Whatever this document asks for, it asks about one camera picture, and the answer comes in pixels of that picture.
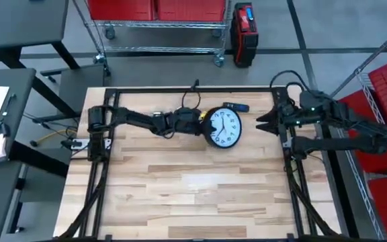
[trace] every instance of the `desk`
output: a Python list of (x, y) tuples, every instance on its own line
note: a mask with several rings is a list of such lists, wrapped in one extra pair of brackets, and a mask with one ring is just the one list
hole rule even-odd
[[(105, 88), (88, 89), (78, 137), (88, 138), (87, 109), (101, 105), (104, 93)], [(182, 94), (171, 93), (171, 88), (125, 89), (120, 106), (148, 114), (173, 111), (180, 106)], [(113, 239), (264, 239), (295, 233), (279, 139), (255, 128), (255, 119), (273, 106), (271, 93), (216, 91), (201, 96), (201, 110), (222, 102), (250, 105), (248, 114), (240, 114), (243, 133), (239, 143), (218, 150), (201, 136), (176, 134), (166, 140), (137, 127), (117, 127), (100, 239), (107, 234)], [(195, 105), (196, 94), (188, 94), (186, 102)], [(298, 134), (313, 137), (315, 131), (307, 126)], [(86, 160), (71, 162), (54, 235), (63, 233), (82, 209), (90, 169)], [(340, 231), (322, 162), (309, 158), (304, 169), (312, 203), (331, 228)]]
[[(5, 146), (5, 152), (9, 157), (9, 161), (0, 162), (0, 234), (7, 217), (13, 191), (17, 185), (22, 163), (47, 169), (49, 172), (61, 176), (66, 174), (68, 169), (60, 161), (15, 141), (35, 73), (33, 69), (0, 70), (0, 86), (9, 87), (7, 96), (10, 96), (12, 93), (16, 94), (16, 98), (10, 103), (8, 115), (4, 119), (4, 122), (10, 128), (11, 134), (10, 137), (7, 137)], [(12, 222), (15, 226), (16, 219), (12, 219)]]
[[(0, 0), (0, 61), (9, 68), (25, 68), (19, 61), (22, 47), (51, 44), (71, 69), (80, 66), (64, 47), (62, 39), (68, 0)], [(75, 112), (38, 78), (33, 88), (62, 113)]]

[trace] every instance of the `clock face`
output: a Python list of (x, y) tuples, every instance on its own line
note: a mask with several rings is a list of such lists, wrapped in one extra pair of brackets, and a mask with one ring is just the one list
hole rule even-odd
[(239, 115), (229, 108), (218, 108), (210, 115), (211, 125), (216, 130), (211, 132), (209, 139), (221, 148), (235, 145), (241, 135)]

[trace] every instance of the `wooden tabletop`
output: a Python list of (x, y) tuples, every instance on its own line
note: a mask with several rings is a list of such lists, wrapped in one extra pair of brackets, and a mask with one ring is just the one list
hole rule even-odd
[[(299, 91), (297, 87), (290, 90), (296, 101)], [(101, 105), (104, 92), (102, 87), (88, 89), (79, 138), (88, 138), (87, 109)], [(120, 106), (145, 114), (173, 111), (180, 106), (182, 95), (123, 93)], [(255, 128), (255, 119), (273, 107), (271, 93), (201, 96), (201, 110), (221, 106), (222, 102), (250, 105), (248, 114), (240, 114), (243, 133), (239, 143), (220, 150), (209, 146), (202, 136), (176, 134), (166, 140), (145, 129), (117, 127), (100, 238), (112, 234), (113, 239), (264, 239), (296, 234), (279, 138)], [(188, 94), (187, 106), (194, 106), (197, 100), (196, 94)], [(310, 138), (316, 135), (313, 126), (297, 133)], [(78, 154), (85, 156), (86, 151)], [(309, 157), (303, 162), (314, 207), (339, 232), (322, 161)], [(55, 235), (63, 233), (82, 209), (90, 167), (86, 160), (71, 162)], [(304, 224), (308, 233), (306, 219)]]

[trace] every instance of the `table leg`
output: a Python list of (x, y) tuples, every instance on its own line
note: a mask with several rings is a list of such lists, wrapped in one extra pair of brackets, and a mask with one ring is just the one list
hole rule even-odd
[(80, 69), (79, 64), (75, 61), (74, 57), (70, 54), (70, 52), (65, 48), (62, 42), (57, 42), (52, 44), (53, 48), (57, 51), (57, 53), (64, 59), (65, 63), (70, 67), (70, 69)]
[(68, 165), (53, 159), (47, 155), (44, 155), (34, 149), (31, 149), (17, 141), (13, 142), (9, 158), (12, 160), (18, 160), (26, 165), (42, 169), (51, 174), (58, 175), (60, 177), (66, 177), (68, 173)]
[[(26, 68), (20, 62), (14, 50), (0, 50), (0, 61), (7, 65), (10, 69)], [(55, 92), (53, 92), (39, 78), (35, 77), (32, 81), (32, 88), (36, 90), (42, 97), (49, 101), (55, 108), (67, 115), (68, 118), (77, 116), (76, 112), (62, 100)]]

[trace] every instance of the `black and red case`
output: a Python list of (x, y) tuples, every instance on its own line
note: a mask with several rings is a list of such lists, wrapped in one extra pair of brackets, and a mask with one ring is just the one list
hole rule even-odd
[(252, 3), (235, 5), (230, 33), (235, 65), (240, 68), (250, 67), (259, 39)]

